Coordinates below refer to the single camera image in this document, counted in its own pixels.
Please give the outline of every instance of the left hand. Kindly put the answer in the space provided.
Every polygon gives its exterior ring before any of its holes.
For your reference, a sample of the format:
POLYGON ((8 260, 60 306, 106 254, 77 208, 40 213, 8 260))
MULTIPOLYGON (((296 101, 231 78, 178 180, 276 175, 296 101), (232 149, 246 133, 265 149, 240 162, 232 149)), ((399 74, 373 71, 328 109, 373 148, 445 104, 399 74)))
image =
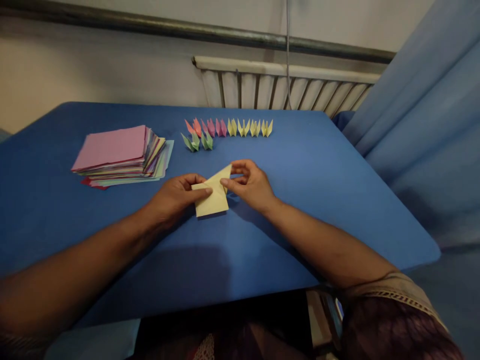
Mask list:
POLYGON ((151 226, 161 225, 162 230, 167 230, 182 217, 186 207, 210 196, 211 188, 192 190, 193 184, 206 180, 196 173, 173 177, 163 184, 141 212, 148 217, 151 226))

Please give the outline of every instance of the white radiator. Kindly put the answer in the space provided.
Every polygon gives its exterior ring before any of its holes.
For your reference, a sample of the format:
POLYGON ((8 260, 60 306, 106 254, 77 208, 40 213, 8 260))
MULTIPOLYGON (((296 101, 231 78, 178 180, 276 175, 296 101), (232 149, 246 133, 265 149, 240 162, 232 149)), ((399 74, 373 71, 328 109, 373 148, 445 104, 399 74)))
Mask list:
MULTIPOLYGON (((213 108, 289 109, 287 65, 195 56, 208 106, 213 108)), ((290 65, 290 102, 294 110, 356 110, 379 74, 290 65)))

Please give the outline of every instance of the right hand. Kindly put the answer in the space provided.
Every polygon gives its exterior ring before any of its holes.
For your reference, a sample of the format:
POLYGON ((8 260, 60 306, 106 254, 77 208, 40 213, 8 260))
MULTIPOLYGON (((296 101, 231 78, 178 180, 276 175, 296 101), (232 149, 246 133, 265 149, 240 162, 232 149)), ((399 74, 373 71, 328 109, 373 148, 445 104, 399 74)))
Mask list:
POLYGON ((233 161, 231 173, 242 176, 233 179, 223 178, 220 183, 258 212, 265 214, 281 204, 270 186, 267 174, 252 160, 233 161))

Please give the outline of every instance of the blue table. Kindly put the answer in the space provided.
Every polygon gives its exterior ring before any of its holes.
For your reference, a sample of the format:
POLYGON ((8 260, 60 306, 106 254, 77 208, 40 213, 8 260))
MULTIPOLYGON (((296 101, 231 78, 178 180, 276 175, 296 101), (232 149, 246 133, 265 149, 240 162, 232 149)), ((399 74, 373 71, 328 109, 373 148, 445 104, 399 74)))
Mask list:
MULTIPOLYGON (((167 178, 209 178, 251 158, 287 203, 342 228, 400 269, 438 259, 434 240, 322 112, 64 103, 0 144, 0 276, 136 211, 163 184, 80 184, 70 168, 89 133, 145 124, 175 140, 167 178), (194 117, 274 119, 269 138, 216 137, 191 153, 194 117)), ((280 234, 233 194, 230 210, 191 217, 134 264, 79 322, 95 325, 310 287, 318 280, 280 234)))

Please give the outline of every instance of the cable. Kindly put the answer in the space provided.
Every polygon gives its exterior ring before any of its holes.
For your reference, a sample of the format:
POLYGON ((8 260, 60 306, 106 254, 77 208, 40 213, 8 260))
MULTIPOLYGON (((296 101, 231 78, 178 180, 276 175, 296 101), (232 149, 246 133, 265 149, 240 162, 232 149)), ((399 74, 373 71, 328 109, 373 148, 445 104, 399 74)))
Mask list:
POLYGON ((293 110, 292 103, 290 101, 290 4, 289 0, 286 0, 286 96, 288 97, 288 106, 290 110, 293 110))

